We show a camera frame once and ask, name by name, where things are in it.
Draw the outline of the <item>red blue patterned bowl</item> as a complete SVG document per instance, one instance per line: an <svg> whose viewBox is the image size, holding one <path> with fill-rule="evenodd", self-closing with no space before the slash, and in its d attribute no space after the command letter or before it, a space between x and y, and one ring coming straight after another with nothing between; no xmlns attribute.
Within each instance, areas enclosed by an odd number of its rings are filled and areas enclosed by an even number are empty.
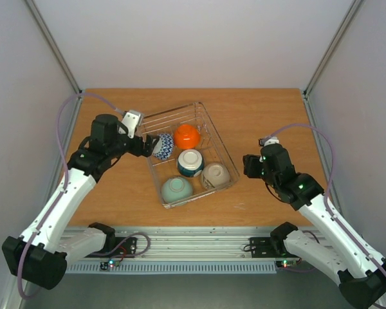
<svg viewBox="0 0 386 309"><path fill-rule="evenodd" d="M174 150L174 139L169 133L161 133L158 135L159 141L153 149L153 157L159 160L167 160L171 157Z"/></svg>

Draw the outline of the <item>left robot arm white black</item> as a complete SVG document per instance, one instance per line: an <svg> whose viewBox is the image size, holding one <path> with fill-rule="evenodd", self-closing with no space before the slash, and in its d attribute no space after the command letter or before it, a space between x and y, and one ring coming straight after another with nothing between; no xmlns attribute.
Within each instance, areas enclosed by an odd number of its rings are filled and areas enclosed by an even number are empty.
<svg viewBox="0 0 386 309"><path fill-rule="evenodd" d="M67 164L67 174L39 215L18 238L7 237L2 251L18 281L28 281L41 288L56 287L67 267L88 256L112 256L119 247L115 230L92 223L78 236L63 242L61 237L71 217L102 175L121 157L149 157L158 137L136 135L144 115L130 110L122 119L101 114L92 121L85 137Z"/></svg>

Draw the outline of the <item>pale green bowl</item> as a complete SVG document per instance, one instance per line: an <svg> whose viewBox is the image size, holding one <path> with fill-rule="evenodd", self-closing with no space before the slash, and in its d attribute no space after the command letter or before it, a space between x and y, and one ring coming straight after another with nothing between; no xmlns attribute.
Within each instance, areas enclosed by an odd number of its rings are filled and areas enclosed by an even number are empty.
<svg viewBox="0 0 386 309"><path fill-rule="evenodd" d="M169 178L161 186L161 197L165 203L173 203L191 197L193 187L188 180L177 176Z"/></svg>

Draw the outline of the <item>steel wire dish rack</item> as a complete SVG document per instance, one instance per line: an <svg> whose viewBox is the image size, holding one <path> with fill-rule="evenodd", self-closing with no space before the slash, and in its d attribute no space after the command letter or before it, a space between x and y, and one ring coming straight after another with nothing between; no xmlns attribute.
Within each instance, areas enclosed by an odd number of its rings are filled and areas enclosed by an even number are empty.
<svg viewBox="0 0 386 309"><path fill-rule="evenodd" d="M159 142L147 159L166 209L233 186L239 179L205 106L200 102L147 115L140 133Z"/></svg>

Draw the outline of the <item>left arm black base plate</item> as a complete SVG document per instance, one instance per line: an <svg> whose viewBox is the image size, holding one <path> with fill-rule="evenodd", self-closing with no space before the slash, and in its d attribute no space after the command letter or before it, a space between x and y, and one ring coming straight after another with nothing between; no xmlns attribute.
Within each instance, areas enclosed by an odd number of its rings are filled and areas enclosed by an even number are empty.
<svg viewBox="0 0 386 309"><path fill-rule="evenodd" d="M130 237L128 240L124 241L124 237L117 237L114 243L114 251L108 251L108 249L102 249L98 252L89 254L86 258L111 258L116 256L132 255L136 253L137 249L137 238Z"/></svg>

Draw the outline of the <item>white bowl dark base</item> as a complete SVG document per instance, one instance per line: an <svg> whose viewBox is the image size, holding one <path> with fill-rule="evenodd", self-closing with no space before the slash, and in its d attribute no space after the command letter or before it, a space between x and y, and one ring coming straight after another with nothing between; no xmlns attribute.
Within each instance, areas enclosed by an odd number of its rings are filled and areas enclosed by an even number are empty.
<svg viewBox="0 0 386 309"><path fill-rule="evenodd" d="M177 169L182 176L189 178L199 176L204 169L202 154L195 149L182 151L177 159Z"/></svg>

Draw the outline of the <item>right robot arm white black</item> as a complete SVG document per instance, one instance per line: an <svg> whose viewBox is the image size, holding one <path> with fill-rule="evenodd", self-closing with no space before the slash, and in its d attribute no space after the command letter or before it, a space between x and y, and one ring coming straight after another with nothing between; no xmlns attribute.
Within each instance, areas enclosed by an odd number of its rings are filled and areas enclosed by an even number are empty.
<svg viewBox="0 0 386 309"><path fill-rule="evenodd" d="M276 255L297 256L330 278L354 308L370 308L386 293L386 257L374 249L337 211L322 186L309 174L296 172L280 144L264 144L259 155L243 156L244 175L262 179L272 195L299 212L330 242L309 239L285 222L270 233Z"/></svg>

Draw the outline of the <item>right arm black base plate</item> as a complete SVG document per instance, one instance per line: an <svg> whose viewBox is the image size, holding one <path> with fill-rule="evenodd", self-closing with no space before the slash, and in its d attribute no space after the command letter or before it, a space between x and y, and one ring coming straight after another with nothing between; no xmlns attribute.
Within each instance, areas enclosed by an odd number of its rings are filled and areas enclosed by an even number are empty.
<svg viewBox="0 0 386 309"><path fill-rule="evenodd" d="M271 244L269 237L252 237L249 239L249 246L252 258L297 258L297 256L287 251L278 253Z"/></svg>

